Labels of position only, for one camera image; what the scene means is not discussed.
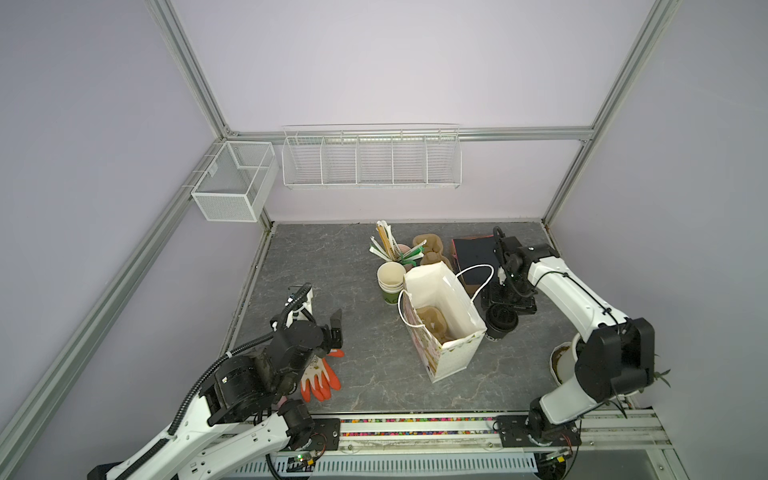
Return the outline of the cartoon animal paper bag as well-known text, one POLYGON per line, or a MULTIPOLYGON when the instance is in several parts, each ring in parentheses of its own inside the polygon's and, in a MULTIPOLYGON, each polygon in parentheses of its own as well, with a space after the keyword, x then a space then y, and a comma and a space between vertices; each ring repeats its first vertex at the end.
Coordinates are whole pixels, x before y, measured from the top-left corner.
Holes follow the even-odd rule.
POLYGON ((463 277, 443 263, 415 267, 404 276, 398 313, 407 327, 430 381, 436 383, 466 369, 487 327, 468 294, 463 277))

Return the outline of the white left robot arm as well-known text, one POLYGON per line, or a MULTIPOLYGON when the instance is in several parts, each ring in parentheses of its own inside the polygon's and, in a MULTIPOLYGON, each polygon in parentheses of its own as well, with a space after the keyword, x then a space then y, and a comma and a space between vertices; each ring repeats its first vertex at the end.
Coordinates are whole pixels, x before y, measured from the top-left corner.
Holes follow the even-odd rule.
POLYGON ((170 424, 128 459, 94 467, 91 479, 220 479, 260 457, 318 438, 297 392, 315 360, 343 345, 342 310, 321 324, 312 286, 292 292, 268 333, 226 351, 196 380, 170 424))

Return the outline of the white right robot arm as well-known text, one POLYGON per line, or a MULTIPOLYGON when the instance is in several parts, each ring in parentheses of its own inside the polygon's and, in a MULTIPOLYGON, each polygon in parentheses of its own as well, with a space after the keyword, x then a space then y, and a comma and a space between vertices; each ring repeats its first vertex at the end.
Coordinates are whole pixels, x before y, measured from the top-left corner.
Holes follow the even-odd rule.
POLYGON ((577 331, 559 386, 530 404, 524 430, 534 444, 560 439, 579 417, 655 382, 655 330, 646 319, 631 318, 602 299, 554 247, 525 246, 500 227, 494 227, 493 241, 497 277, 482 295, 487 337, 502 338, 520 316, 535 314, 538 293, 577 331))

